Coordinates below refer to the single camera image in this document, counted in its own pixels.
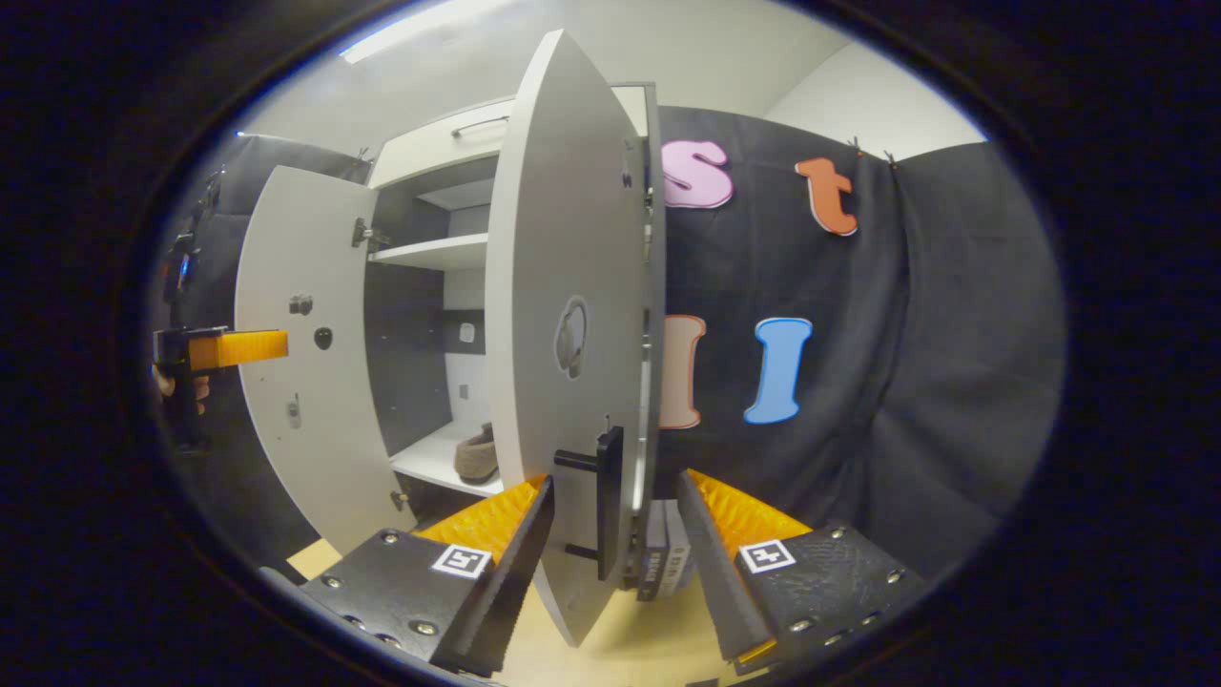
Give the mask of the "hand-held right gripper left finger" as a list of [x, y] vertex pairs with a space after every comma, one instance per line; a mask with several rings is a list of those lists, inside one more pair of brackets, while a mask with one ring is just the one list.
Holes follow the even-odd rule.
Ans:
[[411, 665], [501, 674], [553, 516], [552, 478], [537, 475], [431, 528], [376, 531], [298, 600]]

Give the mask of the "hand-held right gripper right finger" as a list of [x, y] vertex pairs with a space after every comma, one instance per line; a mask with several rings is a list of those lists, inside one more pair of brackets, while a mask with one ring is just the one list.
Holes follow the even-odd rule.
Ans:
[[692, 469], [679, 477], [679, 513], [720, 655], [736, 666], [835, 656], [926, 588], [858, 530], [812, 528]]

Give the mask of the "brown shoe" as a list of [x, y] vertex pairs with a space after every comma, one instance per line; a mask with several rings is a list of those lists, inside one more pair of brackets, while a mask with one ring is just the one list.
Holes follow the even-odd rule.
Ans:
[[497, 477], [501, 465], [492, 423], [484, 423], [479, 434], [455, 445], [453, 467], [462, 483], [468, 486], [482, 486]]

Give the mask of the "white shoe cabinet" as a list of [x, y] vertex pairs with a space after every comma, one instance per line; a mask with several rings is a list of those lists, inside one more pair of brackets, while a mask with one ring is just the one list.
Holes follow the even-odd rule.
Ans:
[[[498, 161], [484, 159], [379, 192], [372, 226], [383, 249], [488, 232]], [[370, 262], [363, 305], [372, 400], [394, 477], [416, 514], [444, 497], [501, 494], [501, 470], [462, 483], [454, 448], [491, 421], [486, 388], [485, 268], [435, 271]]]

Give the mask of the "white cabinet shelf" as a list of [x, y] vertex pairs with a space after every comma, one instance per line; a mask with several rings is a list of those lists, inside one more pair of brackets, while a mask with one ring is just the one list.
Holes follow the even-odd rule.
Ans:
[[408, 246], [371, 253], [369, 261], [435, 271], [485, 268], [487, 242], [487, 232], [459, 236], [458, 238], [424, 240], [408, 244]]

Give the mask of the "white cabinet drawer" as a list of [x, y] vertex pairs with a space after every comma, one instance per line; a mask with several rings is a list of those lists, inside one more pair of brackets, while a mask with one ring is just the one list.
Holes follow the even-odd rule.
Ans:
[[[422, 174], [495, 159], [497, 179], [520, 196], [639, 196], [650, 183], [652, 82], [607, 83], [585, 70], [527, 70], [515, 95], [425, 123], [383, 143], [369, 185], [382, 190]], [[510, 115], [454, 139], [464, 123]]]

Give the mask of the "white book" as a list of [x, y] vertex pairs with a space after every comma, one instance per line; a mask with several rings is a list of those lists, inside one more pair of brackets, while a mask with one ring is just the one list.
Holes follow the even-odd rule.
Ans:
[[676, 592], [684, 591], [694, 577], [691, 542], [676, 500], [663, 499], [658, 504], [662, 505], [667, 534], [667, 552], [658, 595], [672, 597], [676, 595]]

